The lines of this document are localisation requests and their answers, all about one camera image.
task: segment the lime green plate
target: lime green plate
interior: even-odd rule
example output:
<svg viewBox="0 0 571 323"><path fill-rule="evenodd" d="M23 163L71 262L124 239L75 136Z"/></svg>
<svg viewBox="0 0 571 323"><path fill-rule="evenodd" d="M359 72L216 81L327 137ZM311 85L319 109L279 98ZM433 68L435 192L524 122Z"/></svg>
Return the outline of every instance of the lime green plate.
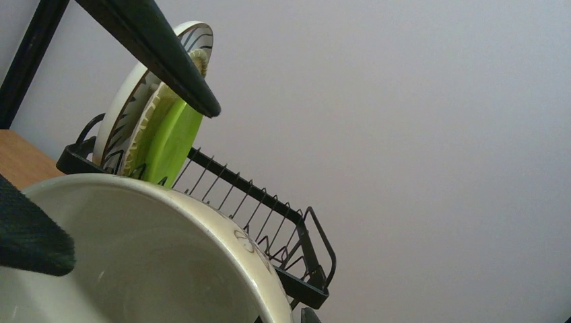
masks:
<svg viewBox="0 0 571 323"><path fill-rule="evenodd" d="M193 146L202 117L182 99L173 103L151 142L143 180L159 183L166 177L164 186L172 187Z"/></svg>

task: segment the wooden countertop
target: wooden countertop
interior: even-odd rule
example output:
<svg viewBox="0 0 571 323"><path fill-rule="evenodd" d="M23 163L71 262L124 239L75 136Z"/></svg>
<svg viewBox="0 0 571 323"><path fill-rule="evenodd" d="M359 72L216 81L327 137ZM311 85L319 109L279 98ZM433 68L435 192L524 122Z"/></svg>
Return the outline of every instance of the wooden countertop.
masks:
<svg viewBox="0 0 571 323"><path fill-rule="evenodd" d="M0 174L18 189L63 175L53 159L11 130L0 130Z"/></svg>

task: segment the black wire dish rack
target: black wire dish rack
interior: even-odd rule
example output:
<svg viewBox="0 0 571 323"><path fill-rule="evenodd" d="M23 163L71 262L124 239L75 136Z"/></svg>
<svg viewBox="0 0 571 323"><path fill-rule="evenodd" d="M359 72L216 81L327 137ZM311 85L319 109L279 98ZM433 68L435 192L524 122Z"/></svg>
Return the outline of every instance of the black wire dish rack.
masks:
<svg viewBox="0 0 571 323"><path fill-rule="evenodd" d="M124 149L108 156L102 163L106 165L109 159L115 158L115 167L103 169L88 160L96 137L87 136L103 117L104 114L100 114L93 118L79 134L77 141L66 146L57 162L57 168L64 174L118 173ZM144 171L143 164L135 168L130 177L141 179ZM163 178L158 184L164 185L166 179ZM181 189L177 184L183 182L194 184ZM227 164L219 164L213 156L207 157L200 148L192 148L189 152L184 168L174 181L173 189L226 213L257 242L273 263L285 292L291 297L292 309L299 303L313 309L323 305L329 296L328 286L335 274L337 260L312 207L305 211L293 209L289 203L281 202L277 195L270 195L266 188L259 188L252 180L240 177L240 172L234 173L227 169ZM325 260L330 264L328 273L317 258L309 236L309 224L317 230L320 243L325 247L328 257ZM320 322L310 308L302 310L302 321Z"/></svg>

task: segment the dish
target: dish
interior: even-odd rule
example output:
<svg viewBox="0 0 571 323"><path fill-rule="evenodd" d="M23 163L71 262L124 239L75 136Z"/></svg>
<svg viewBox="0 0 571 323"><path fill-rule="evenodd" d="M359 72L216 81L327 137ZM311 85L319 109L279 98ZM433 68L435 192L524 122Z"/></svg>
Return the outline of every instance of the dish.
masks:
<svg viewBox="0 0 571 323"><path fill-rule="evenodd" d="M203 22L185 22L175 27L174 32L187 52L201 48L207 60L210 60L213 45L210 26ZM159 82L142 63L138 63L130 72L99 127L93 152L95 164L103 168L116 168L120 160L118 151L125 148L123 144L128 142L151 96L149 87Z"/></svg>
<svg viewBox="0 0 571 323"><path fill-rule="evenodd" d="M77 265L64 277L0 268L0 318L293 322L267 258L205 203L110 174L62 176L24 194L74 238Z"/></svg>
<svg viewBox="0 0 571 323"><path fill-rule="evenodd" d="M133 173L139 166L145 163L145 157L151 146L151 142L157 132L162 120L168 114L170 107L178 96L163 82L160 83L158 89L153 93L147 106L143 110L143 114L135 125L135 130L131 135L129 147L126 149L125 156L121 161L119 174L138 178L139 171Z"/></svg>
<svg viewBox="0 0 571 323"><path fill-rule="evenodd" d="M189 54L190 54L192 61L195 64L196 68L204 76L206 74L206 70L207 70L207 66L208 66L208 64L207 64L208 56L207 56L206 52L199 48L199 49L192 50ZM135 130L133 131L133 134L131 135L131 140L129 141L129 145L126 148L125 156L121 160L121 166L120 166L119 171L118 171L119 174L121 174L123 176L140 178L141 172L143 172L142 178L144 180L147 180L148 182L153 182L155 184L159 183L164 177L167 177L167 181L170 183L170 185L167 185L167 187L171 187L172 183L174 182L174 177L176 177L176 175L178 174L178 170L176 171L176 173L173 174L174 168L172 168L169 165L172 165L174 167L174 165L179 164L178 162L171 164L170 159L168 159L168 158L162 158L161 159L160 158L159 160L167 162L168 165L165 165L164 167L160 167L160 165L155 163L152 166L152 174L150 176L147 175L147 169L148 169L149 165L146 165L146 167L144 169L142 168L142 165L148 162L147 161L147 155L149 153L149 149L151 147L152 141L154 140L154 137L157 135L157 131L161 127L163 120L169 114L169 111L171 110L172 105L175 102L177 102L177 100L179 100L179 97L171 89L169 89L165 83L161 82L161 84L158 86L158 89L153 93L153 95L149 99L147 106L143 110L143 114L141 115L141 117L137 121L137 124L135 126ZM182 100L179 100L179 103L182 105L186 104ZM184 150L184 151L171 151L171 153L175 153L176 156L179 156L180 154L184 154L185 159L186 159L187 153L191 150L192 141L194 141L194 138L196 137L198 127L200 126L200 121L202 120L202 118L198 119L198 117L197 117L198 114L200 116L202 116L202 114L198 113L194 109L191 109L191 110L192 110L192 112L187 112L184 114L186 116L186 118L182 118L180 120L180 122L183 122L183 120L187 120L189 122L189 124L187 126L189 126L191 128L189 128L189 129L183 129L183 127L179 128L180 129L179 131L185 131L185 133L187 135L191 136L191 138L190 138L191 141L186 140L184 137L179 137L180 140L184 143L189 143L191 146L188 147L188 149L187 149L187 148L185 148L187 145L179 145L180 147L178 147L178 149L186 149L186 150ZM193 120L198 120L198 124L193 124ZM161 154L162 150L161 149L157 150L157 149L159 149L159 148L156 147L155 152ZM182 167L183 163L184 163L184 160L182 160L180 162L181 167ZM168 169L172 169L173 172L162 172L161 173L159 171L159 170L166 171ZM158 179L157 179L157 176L159 176L158 175L159 173L157 173L157 171L159 171L159 173L162 174L162 176Z"/></svg>
<svg viewBox="0 0 571 323"><path fill-rule="evenodd" d="M171 106L149 147L143 180L159 183L166 178L164 186L172 187L193 147L202 117L182 99Z"/></svg>

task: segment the cream bowl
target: cream bowl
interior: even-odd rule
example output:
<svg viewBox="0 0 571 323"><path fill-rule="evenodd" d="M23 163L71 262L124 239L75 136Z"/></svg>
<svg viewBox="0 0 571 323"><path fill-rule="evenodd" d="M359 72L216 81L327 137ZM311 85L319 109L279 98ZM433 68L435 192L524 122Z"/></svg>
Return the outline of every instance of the cream bowl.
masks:
<svg viewBox="0 0 571 323"><path fill-rule="evenodd" d="M108 174L24 194L75 240L77 264L65 277L0 267L0 322L293 322L265 255L205 203Z"/></svg>

